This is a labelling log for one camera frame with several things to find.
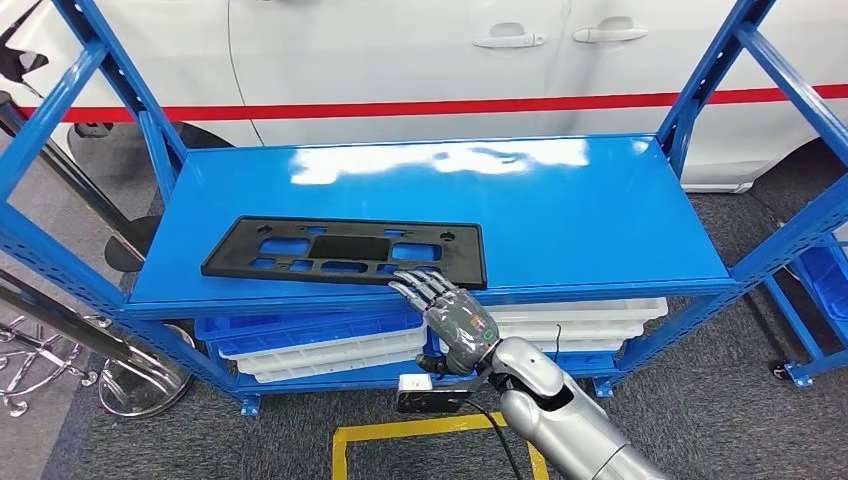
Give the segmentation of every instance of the red stripe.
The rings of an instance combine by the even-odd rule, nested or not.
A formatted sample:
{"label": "red stripe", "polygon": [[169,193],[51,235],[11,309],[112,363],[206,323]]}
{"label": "red stripe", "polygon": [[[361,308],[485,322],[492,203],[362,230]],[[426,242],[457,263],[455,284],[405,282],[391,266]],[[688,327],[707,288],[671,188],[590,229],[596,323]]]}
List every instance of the red stripe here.
{"label": "red stripe", "polygon": [[[819,85],[823,98],[848,98],[848,84]],[[447,100],[436,102],[331,103],[305,105],[171,106],[165,114],[171,121],[268,120],[292,118],[393,117],[401,115],[457,115],[465,113],[547,112],[599,110],[634,107],[668,107],[677,93],[587,95],[580,97],[504,98],[492,100]],[[717,91],[710,104],[765,103],[785,101],[778,88],[749,88]],[[30,115],[34,107],[23,111]],[[131,122],[123,107],[73,107],[65,122]]]}

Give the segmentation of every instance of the yellow floor marking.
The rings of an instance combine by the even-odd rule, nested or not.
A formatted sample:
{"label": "yellow floor marking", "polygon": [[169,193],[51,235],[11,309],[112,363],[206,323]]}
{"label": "yellow floor marking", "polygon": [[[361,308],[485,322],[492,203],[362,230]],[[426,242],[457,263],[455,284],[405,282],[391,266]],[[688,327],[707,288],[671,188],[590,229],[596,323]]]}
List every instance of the yellow floor marking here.
{"label": "yellow floor marking", "polygon": [[530,445],[530,442],[527,442],[527,450],[530,452],[530,468],[533,469],[533,478],[536,480],[549,480],[545,457],[536,450],[536,447]]}
{"label": "yellow floor marking", "polygon": [[[506,426],[506,422],[500,412],[492,412],[492,417],[499,426]],[[332,480],[347,480],[346,453],[348,442],[434,435],[437,433],[482,430],[484,428],[492,428],[492,424],[489,423],[486,417],[480,414],[339,427],[333,434]],[[533,469],[533,478],[536,480],[548,480],[545,459],[529,443],[527,444],[527,449],[530,453],[530,466]]]}

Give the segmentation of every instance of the shelf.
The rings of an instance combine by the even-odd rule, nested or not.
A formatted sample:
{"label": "shelf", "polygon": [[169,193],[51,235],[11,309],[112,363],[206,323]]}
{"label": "shelf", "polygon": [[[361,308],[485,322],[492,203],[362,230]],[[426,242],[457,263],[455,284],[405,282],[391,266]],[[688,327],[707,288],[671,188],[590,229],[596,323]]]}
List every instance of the shelf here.
{"label": "shelf", "polygon": [[[614,362],[615,352],[560,353],[558,365],[572,377],[595,377],[618,373]],[[297,393],[331,390],[356,390],[364,388],[397,388],[398,378],[404,373],[423,373],[414,361],[392,363],[377,367],[328,373],[314,377],[296,378],[281,382],[259,383],[252,375],[239,374],[238,385],[242,393]],[[472,377],[448,376],[435,385],[448,385]]]}
{"label": "shelf", "polygon": [[125,314],[407,308],[384,286],[202,276],[241,215],[480,224],[484,304],[733,284],[652,136],[209,149],[189,152]]}

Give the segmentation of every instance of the blue metal shelf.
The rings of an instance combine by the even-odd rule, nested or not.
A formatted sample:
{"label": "blue metal shelf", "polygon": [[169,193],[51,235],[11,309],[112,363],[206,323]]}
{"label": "blue metal shelf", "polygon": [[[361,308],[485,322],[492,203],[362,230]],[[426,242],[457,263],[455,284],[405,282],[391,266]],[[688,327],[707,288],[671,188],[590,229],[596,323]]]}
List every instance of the blue metal shelf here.
{"label": "blue metal shelf", "polygon": [[406,308],[384,286],[202,276],[241,215],[480,224],[484,304],[733,283],[653,137],[218,149],[188,154],[126,313]]}
{"label": "blue metal shelf", "polygon": [[0,249],[255,414],[260,393],[390,387],[417,369],[396,364],[261,385],[174,335],[161,320],[406,308],[385,287],[202,277],[200,264],[237,217],[479,223],[490,288],[477,296],[485,304],[694,296],[651,334],[626,342],[618,358],[609,353],[585,368],[563,360],[605,395],[745,292],[773,283],[776,270],[848,220],[843,176],[726,268],[680,188],[696,117],[743,49],[848,164],[848,128],[757,32],[774,3],[736,2],[656,135],[190,151],[95,1],[53,0],[83,51],[0,158],[3,199],[99,65],[144,133],[165,216],[130,293],[7,202]]}
{"label": "blue metal shelf", "polygon": [[[835,262],[837,261],[845,261],[844,253],[842,253],[841,248],[815,248],[832,249],[832,253],[841,256],[842,258],[838,259],[833,257],[832,260],[834,262],[834,266]],[[780,308],[780,310],[786,317],[786,320],[789,322],[789,326],[792,327],[792,330],[795,331],[795,334],[798,336],[798,339],[801,341],[801,344],[804,346],[804,349],[810,355],[810,361],[805,364],[801,364],[796,361],[789,361],[788,363],[783,365],[783,369],[786,371],[786,375],[799,388],[809,387],[810,385],[812,385],[812,377],[815,375],[818,375],[827,370],[831,370],[833,368],[848,366],[848,322],[846,322],[844,319],[836,319],[830,314],[830,309],[827,308],[826,300],[822,298],[821,292],[819,291],[819,288],[816,287],[813,281],[813,277],[810,274],[809,265],[807,264],[809,258],[805,257],[807,257],[807,255],[799,256],[789,264],[789,267],[792,273],[797,276],[798,281],[801,282],[801,285],[804,287],[804,290],[816,304],[816,307],[818,307],[819,311],[821,312],[824,319],[827,321],[828,325],[830,325],[830,327],[833,329],[834,334],[839,339],[840,343],[842,343],[842,349],[831,354],[825,354],[822,351],[821,347],[819,347],[815,338],[813,338],[813,335],[810,333],[807,326],[804,324],[803,319],[801,319],[801,317],[798,315],[798,312],[795,310],[795,307],[792,306],[792,303],[790,303],[789,299],[786,297],[786,294],[783,293],[774,278],[767,278],[765,281],[766,289],[769,291],[769,293],[771,293],[772,298],[774,298],[778,308]]]}

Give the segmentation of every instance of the black license plate bracket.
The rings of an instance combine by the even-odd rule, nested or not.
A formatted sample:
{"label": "black license plate bracket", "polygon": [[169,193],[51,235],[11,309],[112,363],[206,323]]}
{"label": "black license plate bracket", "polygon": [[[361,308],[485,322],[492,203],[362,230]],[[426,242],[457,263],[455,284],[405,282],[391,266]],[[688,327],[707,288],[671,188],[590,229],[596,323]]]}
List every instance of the black license plate bracket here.
{"label": "black license plate bracket", "polygon": [[434,270],[486,288],[483,235],[468,223],[242,216],[201,266],[207,276],[386,284]]}

